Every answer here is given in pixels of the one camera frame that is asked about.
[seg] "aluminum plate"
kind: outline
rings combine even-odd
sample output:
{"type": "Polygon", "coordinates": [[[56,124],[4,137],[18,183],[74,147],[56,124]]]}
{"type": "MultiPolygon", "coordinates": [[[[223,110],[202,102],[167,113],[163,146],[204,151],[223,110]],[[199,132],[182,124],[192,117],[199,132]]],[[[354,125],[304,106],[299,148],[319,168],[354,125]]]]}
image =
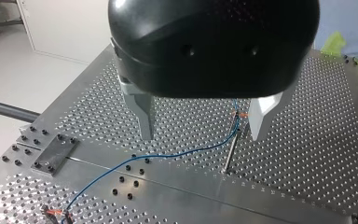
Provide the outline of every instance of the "aluminum plate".
{"type": "MultiPolygon", "coordinates": [[[[158,98],[155,140],[142,141],[136,117],[122,101],[112,53],[106,49],[34,123],[36,129],[76,136],[81,144],[72,157],[103,167],[133,153],[171,154],[225,139],[231,100],[158,98]]],[[[248,104],[240,100],[243,111],[248,104]]],[[[235,172],[222,175],[227,151],[224,146],[152,161],[145,179],[263,211],[264,204],[239,200],[243,195],[251,197],[247,188],[239,186],[252,188],[255,182],[265,185],[269,196],[277,189],[282,196],[295,196],[294,200],[358,215],[357,68],[352,62],[312,51],[291,104],[273,120],[268,138],[241,139],[233,157],[235,172]]],[[[145,165],[138,161],[134,166],[145,165]]],[[[285,206],[284,202],[273,205],[285,206]]],[[[275,216],[270,210],[267,213],[275,216]]]]}

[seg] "metal plate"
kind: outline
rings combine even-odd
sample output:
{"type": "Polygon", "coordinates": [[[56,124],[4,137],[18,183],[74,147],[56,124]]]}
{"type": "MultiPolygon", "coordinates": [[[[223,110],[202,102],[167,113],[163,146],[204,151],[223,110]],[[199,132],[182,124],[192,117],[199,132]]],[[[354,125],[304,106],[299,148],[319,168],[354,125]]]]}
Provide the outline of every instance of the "metal plate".
{"type": "MultiPolygon", "coordinates": [[[[32,159],[24,160],[25,165],[31,163],[32,159]]],[[[78,161],[68,161],[63,168],[51,178],[23,167],[7,169],[7,163],[0,161],[0,223],[45,223],[39,211],[42,205],[65,207],[75,196],[74,189],[105,171],[78,161]]],[[[80,196],[71,212],[79,223],[289,223],[117,172],[80,196]],[[117,196],[112,188],[118,189],[117,196]]],[[[349,223],[346,217],[331,218],[329,223],[349,223]]]]}
{"type": "Polygon", "coordinates": [[[31,168],[37,172],[55,175],[77,143],[75,138],[58,134],[34,161],[31,168]]]}
{"type": "Polygon", "coordinates": [[[50,133],[46,129],[36,129],[32,125],[26,125],[25,127],[25,129],[21,127],[21,136],[17,139],[17,143],[26,147],[43,150],[56,137],[55,133],[50,133]]]}
{"type": "MultiPolygon", "coordinates": [[[[81,144],[72,157],[104,167],[132,153],[171,154],[225,139],[233,111],[230,100],[158,98],[155,140],[142,141],[136,117],[123,104],[112,53],[106,49],[39,117],[36,129],[77,136],[81,144]]],[[[240,100],[242,110],[248,104],[240,100]]],[[[319,216],[320,210],[303,202],[358,214],[354,65],[313,51],[292,103],[275,118],[268,139],[253,142],[247,136],[239,146],[233,174],[219,173],[228,150],[224,146],[175,160],[153,160],[144,179],[293,222],[310,218],[316,223],[312,218],[331,216],[328,212],[319,216]]],[[[133,166],[145,168],[141,161],[133,166]]]]}

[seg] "white wall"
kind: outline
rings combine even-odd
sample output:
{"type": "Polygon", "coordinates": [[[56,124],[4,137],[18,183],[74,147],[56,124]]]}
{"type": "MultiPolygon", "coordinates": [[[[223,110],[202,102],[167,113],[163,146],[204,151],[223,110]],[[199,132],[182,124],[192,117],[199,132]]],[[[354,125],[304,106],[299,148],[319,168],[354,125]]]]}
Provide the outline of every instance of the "white wall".
{"type": "Polygon", "coordinates": [[[18,0],[36,52],[90,63],[110,42],[108,0],[18,0]]]}

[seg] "electrical wire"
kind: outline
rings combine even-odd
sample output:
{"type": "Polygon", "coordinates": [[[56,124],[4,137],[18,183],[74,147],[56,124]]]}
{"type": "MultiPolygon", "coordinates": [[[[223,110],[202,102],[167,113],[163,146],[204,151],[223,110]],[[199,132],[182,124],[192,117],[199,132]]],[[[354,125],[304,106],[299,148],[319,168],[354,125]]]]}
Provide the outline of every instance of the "electrical wire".
{"type": "MultiPolygon", "coordinates": [[[[238,111],[238,104],[237,104],[236,99],[234,100],[234,107],[235,107],[235,110],[238,111]]],[[[75,196],[75,198],[71,202],[69,202],[68,206],[66,206],[66,211],[69,211],[69,209],[71,208],[72,204],[76,201],[76,199],[80,195],[82,195],[84,193],[84,191],[86,191],[89,187],[91,187],[97,181],[99,181],[100,179],[104,178],[106,175],[109,175],[110,173],[114,172],[116,169],[120,168],[121,166],[127,164],[130,161],[138,161],[140,159],[148,159],[148,158],[175,158],[175,157],[185,156],[185,155],[190,154],[190,153],[195,153],[195,152],[199,152],[199,151],[203,151],[203,150],[209,150],[209,149],[212,149],[212,148],[215,148],[215,147],[221,147],[222,145],[227,143],[236,134],[239,126],[240,126],[240,118],[237,116],[235,127],[234,127],[234,130],[232,131],[232,133],[226,138],[226,140],[224,140],[223,142],[221,142],[219,144],[211,146],[211,147],[203,147],[203,148],[193,149],[193,150],[189,150],[187,152],[182,152],[182,153],[179,153],[179,154],[172,154],[172,155],[159,155],[159,154],[157,154],[157,155],[143,155],[143,156],[133,157],[131,159],[123,161],[121,164],[109,169],[108,171],[106,171],[102,175],[100,175],[97,178],[95,178],[93,181],[89,182],[88,185],[86,187],[84,187],[81,191],[79,191],[78,194],[75,196]]],[[[64,221],[65,221],[65,219],[63,218],[61,220],[61,224],[63,224],[64,221]]]]}

